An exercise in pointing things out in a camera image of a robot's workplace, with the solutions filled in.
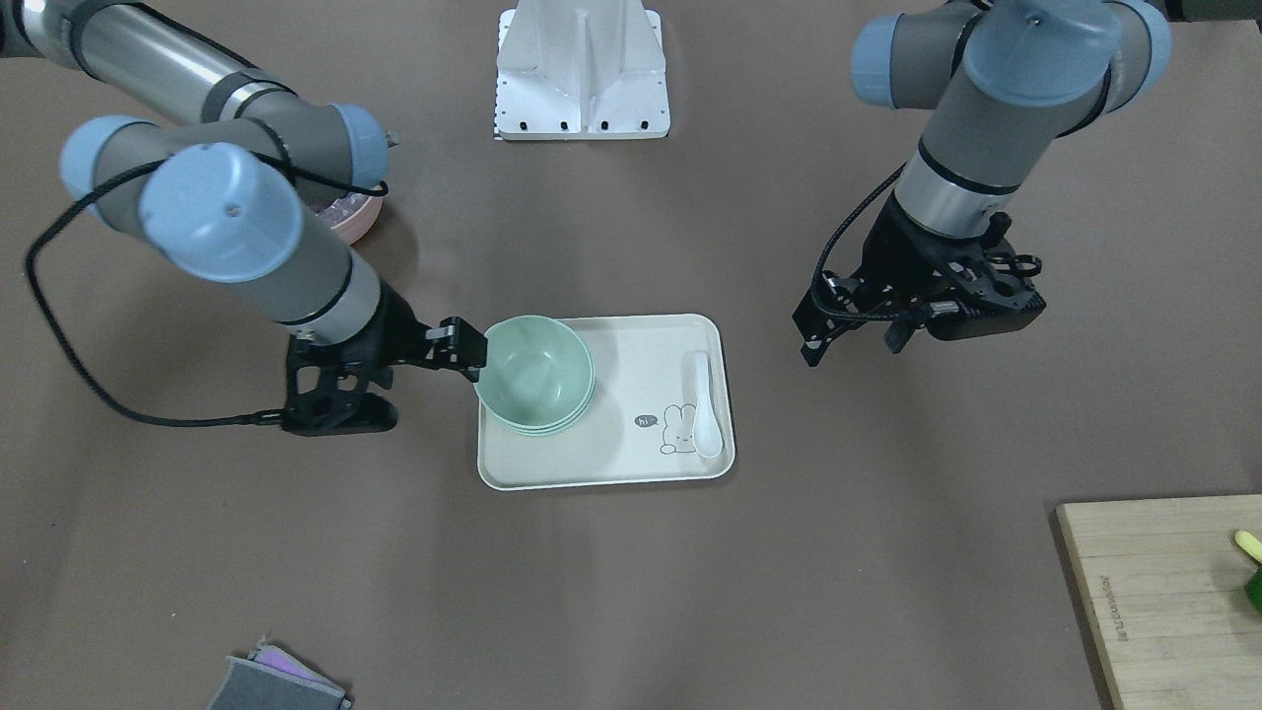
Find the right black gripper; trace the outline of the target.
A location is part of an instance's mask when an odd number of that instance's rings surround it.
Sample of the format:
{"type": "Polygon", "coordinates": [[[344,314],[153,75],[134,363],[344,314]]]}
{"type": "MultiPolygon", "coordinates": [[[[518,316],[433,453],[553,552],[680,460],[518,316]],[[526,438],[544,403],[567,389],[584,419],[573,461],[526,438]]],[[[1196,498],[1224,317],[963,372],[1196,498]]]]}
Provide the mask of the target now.
{"type": "Polygon", "coordinates": [[[410,364],[425,370],[452,370],[478,383],[488,358],[486,335],[467,320],[445,318],[438,327],[416,319],[409,301],[387,282],[369,323],[350,340],[334,346],[342,367],[375,372],[410,364]]]}

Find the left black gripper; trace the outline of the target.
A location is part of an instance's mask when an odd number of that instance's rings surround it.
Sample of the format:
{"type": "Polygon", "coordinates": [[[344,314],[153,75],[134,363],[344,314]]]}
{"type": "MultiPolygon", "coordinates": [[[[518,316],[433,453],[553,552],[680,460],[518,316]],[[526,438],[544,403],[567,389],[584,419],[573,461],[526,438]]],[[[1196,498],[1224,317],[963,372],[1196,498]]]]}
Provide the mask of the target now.
{"type": "Polygon", "coordinates": [[[814,301],[803,296],[793,311],[808,367],[820,364],[838,330],[886,323],[891,354],[900,354],[912,330],[987,328],[987,243],[984,238],[938,237],[915,224],[896,199],[880,207],[849,277],[828,269],[851,224],[875,203],[872,192],[833,231],[814,265],[814,301]]]}

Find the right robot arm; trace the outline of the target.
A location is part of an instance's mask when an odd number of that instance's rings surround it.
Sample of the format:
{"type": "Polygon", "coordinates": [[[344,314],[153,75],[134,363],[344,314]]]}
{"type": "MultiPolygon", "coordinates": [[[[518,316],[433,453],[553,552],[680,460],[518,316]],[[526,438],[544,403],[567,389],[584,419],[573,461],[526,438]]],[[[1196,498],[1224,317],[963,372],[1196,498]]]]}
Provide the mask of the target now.
{"type": "Polygon", "coordinates": [[[80,69],[173,122],[78,127],[61,154],[78,211],[230,289],[298,349],[477,381],[485,337],[459,319],[425,327],[318,216],[385,188],[390,134],[365,108],[307,103],[141,1],[5,1],[3,55],[80,69]]]}

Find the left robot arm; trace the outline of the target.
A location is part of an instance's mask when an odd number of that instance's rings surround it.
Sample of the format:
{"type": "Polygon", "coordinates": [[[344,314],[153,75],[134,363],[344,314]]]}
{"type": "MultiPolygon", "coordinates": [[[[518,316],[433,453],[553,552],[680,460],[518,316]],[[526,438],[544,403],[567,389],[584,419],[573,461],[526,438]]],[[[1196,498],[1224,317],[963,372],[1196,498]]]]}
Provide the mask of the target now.
{"type": "Polygon", "coordinates": [[[1146,1],[946,1],[870,21],[851,55],[854,95],[930,119],[854,208],[880,202],[857,269],[827,269],[852,217],[817,259],[793,314],[806,364],[867,323],[886,323],[892,352],[920,329],[969,340],[1029,327],[1046,306],[1042,264],[1011,247],[1007,203],[1056,139],[1132,103],[1170,55],[1167,18],[1146,1]]]}

